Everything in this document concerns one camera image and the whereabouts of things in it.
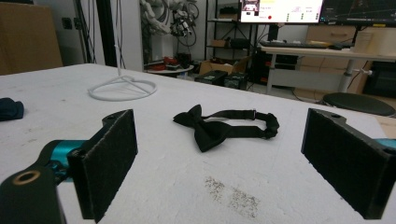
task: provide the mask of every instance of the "black bow tie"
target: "black bow tie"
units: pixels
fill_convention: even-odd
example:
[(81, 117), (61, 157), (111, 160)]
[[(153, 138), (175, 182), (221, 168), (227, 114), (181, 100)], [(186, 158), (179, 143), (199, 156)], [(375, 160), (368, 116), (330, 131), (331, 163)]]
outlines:
[[(221, 121), (205, 121), (209, 118), (260, 119), (266, 122), (266, 129), (257, 126), (232, 126)], [(223, 110), (203, 117), (202, 108), (196, 105), (189, 112), (174, 117), (174, 122), (195, 129), (194, 137), (202, 152), (221, 144), (226, 138), (257, 137), (269, 139), (275, 137), (279, 123), (273, 114), (262, 114), (255, 110)]]

